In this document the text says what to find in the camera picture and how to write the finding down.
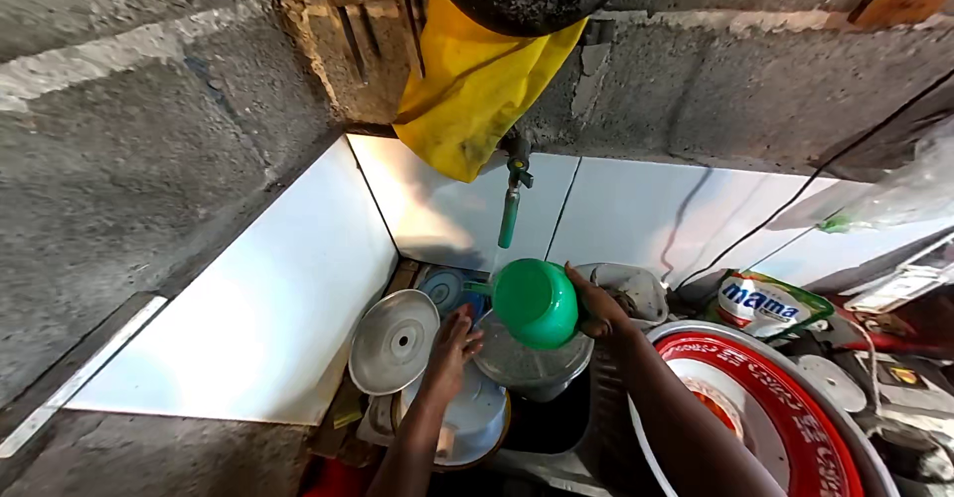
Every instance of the aluminum pot lid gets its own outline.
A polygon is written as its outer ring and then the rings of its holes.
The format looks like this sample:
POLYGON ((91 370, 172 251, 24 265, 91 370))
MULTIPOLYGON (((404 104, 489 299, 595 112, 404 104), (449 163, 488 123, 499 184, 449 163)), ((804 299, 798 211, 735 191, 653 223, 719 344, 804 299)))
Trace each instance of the aluminum pot lid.
POLYGON ((483 350, 474 356, 478 368, 505 387, 545 387, 576 378, 590 362, 593 339, 577 332, 556 350, 534 350, 507 331, 493 310, 476 326, 483 330, 483 350))
POLYGON ((355 331, 351 381, 372 396, 405 388, 427 366, 440 323, 437 307, 421 291, 400 290, 375 303, 355 331))

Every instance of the sink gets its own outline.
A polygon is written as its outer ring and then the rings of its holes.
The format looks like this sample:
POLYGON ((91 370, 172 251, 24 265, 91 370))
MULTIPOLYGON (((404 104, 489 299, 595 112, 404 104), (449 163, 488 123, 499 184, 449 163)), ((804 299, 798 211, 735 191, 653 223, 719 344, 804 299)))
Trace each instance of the sink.
POLYGON ((665 495, 639 448, 617 368, 599 343, 587 371, 550 403, 510 400, 510 430, 487 467, 592 497, 665 495))
POLYGON ((503 448, 558 454, 573 448, 590 420, 590 372, 583 372, 552 401, 539 404, 510 393, 510 428, 503 448))

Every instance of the plastic container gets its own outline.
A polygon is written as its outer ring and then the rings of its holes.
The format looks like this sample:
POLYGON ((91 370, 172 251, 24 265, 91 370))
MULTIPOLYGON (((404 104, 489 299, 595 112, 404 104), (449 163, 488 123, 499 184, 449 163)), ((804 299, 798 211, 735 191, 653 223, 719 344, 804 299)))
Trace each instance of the plastic container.
POLYGON ((489 294, 496 316, 523 345, 555 350, 576 334, 576 292, 562 266, 522 258, 507 264, 490 286, 471 282, 467 289, 489 294))
POLYGON ((529 400, 545 403, 569 387, 590 362, 593 339, 576 332, 555 350, 534 350, 515 339, 503 322, 488 311, 478 322, 483 350, 474 356, 488 378, 529 400))

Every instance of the red cloth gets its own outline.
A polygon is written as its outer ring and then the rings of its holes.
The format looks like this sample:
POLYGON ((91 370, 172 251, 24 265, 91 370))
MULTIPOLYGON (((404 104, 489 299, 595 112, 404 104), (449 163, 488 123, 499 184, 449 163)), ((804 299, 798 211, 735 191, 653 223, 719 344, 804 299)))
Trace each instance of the red cloth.
POLYGON ((302 497, 363 497, 374 479, 377 466, 348 467, 336 460, 324 460, 315 484, 302 497))

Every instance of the plastic bag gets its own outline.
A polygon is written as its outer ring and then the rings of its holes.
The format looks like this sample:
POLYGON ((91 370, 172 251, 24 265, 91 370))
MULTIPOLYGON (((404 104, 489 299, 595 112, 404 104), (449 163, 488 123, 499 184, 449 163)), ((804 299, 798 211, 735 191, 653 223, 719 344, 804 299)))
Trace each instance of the plastic bag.
POLYGON ((915 160, 818 225, 826 233, 885 229, 954 215, 954 117, 918 141, 915 160))
POLYGON ((775 338, 779 333, 803 327, 823 327, 820 320, 835 308, 827 299, 816 296, 754 271, 730 270, 719 286, 707 310, 707 319, 722 320, 752 336, 775 338))

